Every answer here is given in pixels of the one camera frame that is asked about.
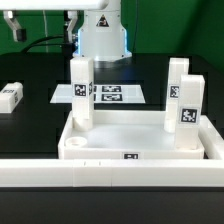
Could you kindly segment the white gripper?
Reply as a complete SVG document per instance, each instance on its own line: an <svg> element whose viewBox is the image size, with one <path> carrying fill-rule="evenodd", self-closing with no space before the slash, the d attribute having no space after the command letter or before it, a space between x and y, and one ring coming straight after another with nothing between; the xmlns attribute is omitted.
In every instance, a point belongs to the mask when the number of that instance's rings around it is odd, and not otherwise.
<svg viewBox="0 0 224 224"><path fill-rule="evenodd" d="M18 22L15 12L11 10L95 10L104 9L109 0L0 0L3 18L12 30L15 42L27 40L26 30ZM77 11L64 12L64 39L73 42L73 30L78 21Z"/></svg>

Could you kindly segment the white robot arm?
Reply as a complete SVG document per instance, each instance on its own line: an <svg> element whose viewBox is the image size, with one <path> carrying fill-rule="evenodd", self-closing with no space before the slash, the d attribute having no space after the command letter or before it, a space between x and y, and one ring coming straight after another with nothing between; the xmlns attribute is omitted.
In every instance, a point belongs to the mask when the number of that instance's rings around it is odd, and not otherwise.
<svg viewBox="0 0 224 224"><path fill-rule="evenodd" d="M84 11L78 30L77 56L95 62L130 58L127 32L121 24L121 0L0 0L0 11L66 10Z"/></svg>

